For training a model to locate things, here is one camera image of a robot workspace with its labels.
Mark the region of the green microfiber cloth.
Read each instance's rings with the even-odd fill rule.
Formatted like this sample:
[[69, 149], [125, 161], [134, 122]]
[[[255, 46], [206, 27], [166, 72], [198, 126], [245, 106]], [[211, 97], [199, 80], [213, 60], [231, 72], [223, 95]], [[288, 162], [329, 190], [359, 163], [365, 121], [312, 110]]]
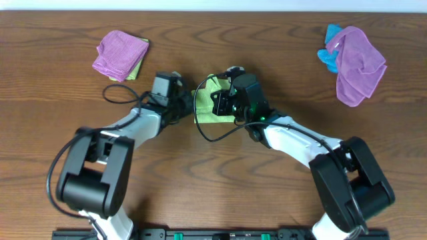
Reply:
[[207, 80], [205, 87], [199, 89], [196, 97], [197, 120], [199, 123], [232, 123], [234, 121], [234, 116], [232, 115], [217, 116], [212, 113], [214, 103], [210, 95], [216, 91], [228, 90], [229, 88], [230, 83], [227, 79], [212, 77]]

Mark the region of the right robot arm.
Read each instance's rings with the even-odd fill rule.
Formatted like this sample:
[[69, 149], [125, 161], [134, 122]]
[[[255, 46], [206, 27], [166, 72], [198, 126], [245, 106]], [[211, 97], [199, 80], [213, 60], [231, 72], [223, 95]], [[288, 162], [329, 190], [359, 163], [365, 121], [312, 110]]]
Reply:
[[312, 227], [314, 239], [355, 239], [367, 221], [391, 206], [394, 191], [366, 142], [327, 137], [270, 107], [258, 78], [234, 68], [224, 73], [228, 90], [210, 95], [213, 114], [232, 115], [255, 141], [307, 167], [325, 213]]

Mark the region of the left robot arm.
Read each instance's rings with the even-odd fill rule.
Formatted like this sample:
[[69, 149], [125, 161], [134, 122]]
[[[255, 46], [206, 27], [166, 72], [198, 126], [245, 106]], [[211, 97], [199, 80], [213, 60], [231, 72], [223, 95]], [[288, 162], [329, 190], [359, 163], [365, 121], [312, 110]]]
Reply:
[[192, 96], [177, 72], [158, 72], [153, 88], [136, 95], [128, 115], [102, 128], [81, 127], [62, 148], [66, 153], [55, 196], [90, 230], [58, 230], [53, 239], [139, 239], [123, 208], [133, 152], [192, 111]]

